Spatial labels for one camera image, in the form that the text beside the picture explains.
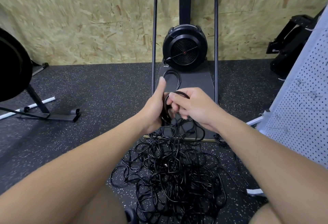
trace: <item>white pegboard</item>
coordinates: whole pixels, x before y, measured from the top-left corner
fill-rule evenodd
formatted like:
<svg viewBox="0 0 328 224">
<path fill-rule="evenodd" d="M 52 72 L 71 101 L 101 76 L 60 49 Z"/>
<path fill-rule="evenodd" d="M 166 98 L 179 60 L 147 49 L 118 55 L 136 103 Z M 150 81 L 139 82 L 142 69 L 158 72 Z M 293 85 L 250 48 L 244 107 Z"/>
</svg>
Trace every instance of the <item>white pegboard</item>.
<svg viewBox="0 0 328 224">
<path fill-rule="evenodd" d="M 328 169 L 328 7 L 256 128 Z"/>
</svg>

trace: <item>wooden wall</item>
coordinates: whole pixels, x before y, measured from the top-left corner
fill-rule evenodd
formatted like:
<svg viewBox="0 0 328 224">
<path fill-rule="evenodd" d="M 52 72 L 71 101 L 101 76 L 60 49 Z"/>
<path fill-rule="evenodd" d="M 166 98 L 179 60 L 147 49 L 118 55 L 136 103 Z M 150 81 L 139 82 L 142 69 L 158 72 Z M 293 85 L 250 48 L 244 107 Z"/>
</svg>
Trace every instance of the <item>wooden wall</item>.
<svg viewBox="0 0 328 224">
<path fill-rule="evenodd" d="M 314 16 L 327 0 L 220 0 L 220 59 L 266 58 L 265 50 L 296 14 Z M 159 0 L 156 57 L 178 25 L 178 0 Z M 213 59 L 214 0 L 192 0 Z M 150 62 L 153 0 L 0 0 L 0 26 L 35 62 L 52 65 Z"/>
</svg>

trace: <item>hand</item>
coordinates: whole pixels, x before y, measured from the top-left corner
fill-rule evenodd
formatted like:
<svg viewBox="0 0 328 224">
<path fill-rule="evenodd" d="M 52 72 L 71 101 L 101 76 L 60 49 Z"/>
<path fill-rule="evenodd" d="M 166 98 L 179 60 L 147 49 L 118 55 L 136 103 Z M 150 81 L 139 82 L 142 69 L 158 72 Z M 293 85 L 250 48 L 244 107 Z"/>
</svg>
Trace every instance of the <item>hand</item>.
<svg viewBox="0 0 328 224">
<path fill-rule="evenodd" d="M 190 116 L 206 129 L 217 132 L 214 128 L 215 119 L 220 118 L 220 113 L 225 111 L 200 88 L 185 88 L 179 91 L 186 93 L 190 99 L 170 93 L 167 104 L 172 106 L 174 112 L 179 112 L 183 119 Z"/>
<path fill-rule="evenodd" d="M 163 108 L 163 94 L 164 97 L 168 94 L 164 93 L 165 86 L 166 81 L 164 77 L 161 76 L 154 94 L 148 99 L 143 109 L 138 113 L 142 116 L 145 134 L 152 133 L 162 126 L 162 119 L 159 116 Z"/>
</svg>

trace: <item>person's right arm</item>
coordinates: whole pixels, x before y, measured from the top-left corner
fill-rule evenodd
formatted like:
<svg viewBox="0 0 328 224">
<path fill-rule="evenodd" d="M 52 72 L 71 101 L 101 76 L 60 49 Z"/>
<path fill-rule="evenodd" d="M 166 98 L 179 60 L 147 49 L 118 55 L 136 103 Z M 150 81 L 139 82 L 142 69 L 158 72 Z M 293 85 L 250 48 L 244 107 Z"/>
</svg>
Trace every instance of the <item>person's right arm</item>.
<svg viewBox="0 0 328 224">
<path fill-rule="evenodd" d="M 242 160 L 283 223 L 328 222 L 328 170 L 225 112 L 201 89 L 179 89 L 168 104 L 220 134 Z"/>
</svg>

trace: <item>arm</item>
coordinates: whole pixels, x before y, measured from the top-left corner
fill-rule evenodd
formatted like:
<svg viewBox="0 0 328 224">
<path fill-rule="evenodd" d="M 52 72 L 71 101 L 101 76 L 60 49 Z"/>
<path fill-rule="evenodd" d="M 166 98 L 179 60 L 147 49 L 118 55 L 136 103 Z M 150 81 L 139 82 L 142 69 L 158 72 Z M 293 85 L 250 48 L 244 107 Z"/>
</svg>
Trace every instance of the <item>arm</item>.
<svg viewBox="0 0 328 224">
<path fill-rule="evenodd" d="M 67 223 L 106 183 L 126 151 L 160 127 L 165 80 L 145 107 L 114 129 L 38 168 L 0 196 L 0 223 Z"/>
<path fill-rule="evenodd" d="M 242 160 L 284 223 L 325 223 L 328 170 L 286 148 L 217 106 L 201 89 L 170 94 L 175 111 L 220 134 Z"/>
</svg>

